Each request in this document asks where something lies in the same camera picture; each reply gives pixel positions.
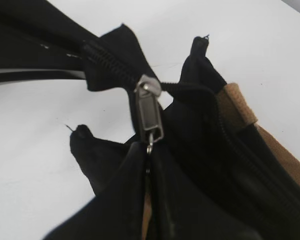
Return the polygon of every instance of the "white background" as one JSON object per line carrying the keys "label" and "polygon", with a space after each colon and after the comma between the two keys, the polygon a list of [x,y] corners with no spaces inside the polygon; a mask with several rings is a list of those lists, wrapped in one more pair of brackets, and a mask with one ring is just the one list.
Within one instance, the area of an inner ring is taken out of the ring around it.
{"label": "white background", "polygon": [[[163,82],[177,82],[196,36],[239,83],[259,124],[300,159],[300,14],[280,0],[53,0],[96,34],[127,24]],[[161,102],[167,106],[170,98]],[[92,197],[69,148],[87,124],[99,138],[133,135],[123,90],[92,93],[84,81],[0,85],[0,240],[41,239]]]}

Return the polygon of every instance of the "black fabric bag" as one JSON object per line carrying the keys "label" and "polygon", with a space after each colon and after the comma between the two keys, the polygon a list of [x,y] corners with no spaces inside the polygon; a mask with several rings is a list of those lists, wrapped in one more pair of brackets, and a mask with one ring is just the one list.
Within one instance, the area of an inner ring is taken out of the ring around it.
{"label": "black fabric bag", "polygon": [[[208,37],[194,39],[179,83],[162,83],[125,25],[98,38],[33,2],[24,1],[27,10],[23,0],[0,2],[0,82],[69,78],[86,79],[93,92],[124,88],[136,132],[126,144],[94,138],[84,125],[71,134],[96,197],[46,240],[141,239],[147,191],[147,239],[300,240],[300,186],[253,124],[233,131],[222,115],[217,94],[227,83],[205,57]],[[174,98],[166,110],[161,91]]]}

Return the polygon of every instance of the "brown fabric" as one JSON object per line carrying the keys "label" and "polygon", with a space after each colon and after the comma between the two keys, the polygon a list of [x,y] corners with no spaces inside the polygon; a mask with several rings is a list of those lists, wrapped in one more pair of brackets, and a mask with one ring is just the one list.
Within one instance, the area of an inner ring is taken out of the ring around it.
{"label": "brown fabric", "polygon": [[[248,107],[237,84],[226,85],[216,98],[222,117],[235,133],[257,122],[255,114]],[[266,130],[257,124],[255,126],[273,155],[300,186],[300,162]]]}
{"label": "brown fabric", "polygon": [[256,125],[256,128],[276,159],[300,186],[300,162],[261,126]]}
{"label": "brown fabric", "polygon": [[150,219],[152,217],[152,205],[150,192],[144,195],[143,220],[142,220],[142,240],[146,240]]}
{"label": "brown fabric", "polygon": [[227,84],[216,96],[222,117],[234,132],[258,121],[254,112],[248,107],[238,84]]}

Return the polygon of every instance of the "zipper slider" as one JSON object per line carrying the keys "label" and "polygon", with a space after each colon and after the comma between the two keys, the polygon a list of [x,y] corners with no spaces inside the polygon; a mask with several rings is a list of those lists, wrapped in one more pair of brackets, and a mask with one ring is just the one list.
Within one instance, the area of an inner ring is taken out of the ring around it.
{"label": "zipper slider", "polygon": [[157,79],[142,75],[134,92],[140,138],[143,142],[148,143],[147,152],[150,154],[153,143],[164,137],[158,103],[158,97],[162,92],[161,85]]}

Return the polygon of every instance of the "black zipper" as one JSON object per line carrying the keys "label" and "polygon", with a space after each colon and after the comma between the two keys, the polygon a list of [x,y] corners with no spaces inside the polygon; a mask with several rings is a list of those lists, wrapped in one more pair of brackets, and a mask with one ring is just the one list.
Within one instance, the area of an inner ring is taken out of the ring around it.
{"label": "black zipper", "polygon": [[[87,45],[86,50],[88,52],[88,58],[93,63],[100,64],[110,73],[120,78],[124,85],[130,86],[130,89],[132,90],[134,89],[142,74],[129,67],[124,63],[124,61],[118,60],[119,58],[115,56],[115,54],[110,53],[108,49],[100,46],[99,44],[95,44],[93,47]],[[163,91],[167,92],[202,89],[203,91],[210,92],[210,94],[213,95],[213,93],[208,88],[190,83],[161,83],[161,87]],[[216,100],[214,100],[214,105],[214,107],[218,109]],[[242,151],[233,143],[231,138],[228,136],[219,111],[217,110],[215,112],[215,119],[217,120],[218,130],[228,144],[229,149],[232,150],[239,159],[241,159],[245,166],[249,168],[257,176],[257,178],[261,180],[262,183],[264,183],[268,190],[270,190],[272,193],[275,193],[277,200],[282,204],[286,212],[294,217],[295,222],[300,224],[300,202],[298,201],[298,199],[293,198],[288,189],[285,189],[285,187],[283,187],[278,181],[275,182],[274,179],[271,179],[271,176],[269,174],[266,175],[264,173],[266,172],[264,169],[259,169],[256,166],[255,162],[252,162],[245,154],[242,153]]]}
{"label": "black zipper", "polygon": [[[197,90],[199,88],[201,88],[202,90],[204,90],[206,92],[211,92],[208,88],[206,88],[204,86],[194,85],[194,84],[190,84],[190,83],[161,83],[161,86],[162,86],[162,90],[167,91],[167,92],[184,91],[186,89],[188,89],[188,90],[196,89]],[[214,107],[218,108],[218,104],[216,101],[214,102],[214,104],[215,104]],[[300,209],[297,209],[295,207],[295,206],[300,207],[300,202],[298,201],[298,199],[296,199],[295,197],[292,197],[292,199],[290,197],[290,199],[288,199],[289,197],[287,196],[287,194],[284,194],[284,192],[285,192],[285,193],[288,193],[290,196],[292,195],[288,192],[289,191],[288,189],[286,189],[285,191],[281,191],[281,192],[278,191],[278,189],[282,190],[285,188],[278,183],[275,184],[273,179],[272,180],[270,179],[271,177],[266,176],[264,173],[262,173],[262,171],[245,154],[242,153],[242,151],[233,143],[233,141],[228,136],[228,134],[224,128],[222,117],[219,114],[219,111],[217,110],[215,112],[216,112],[215,119],[217,119],[218,129],[220,130],[222,137],[227,142],[229,148],[245,163],[245,165],[257,176],[258,179],[260,179],[266,185],[266,187],[272,193],[277,194],[277,196],[276,196],[277,200],[280,201],[282,206],[286,209],[287,213],[291,214],[295,218],[295,220],[300,224]]]}

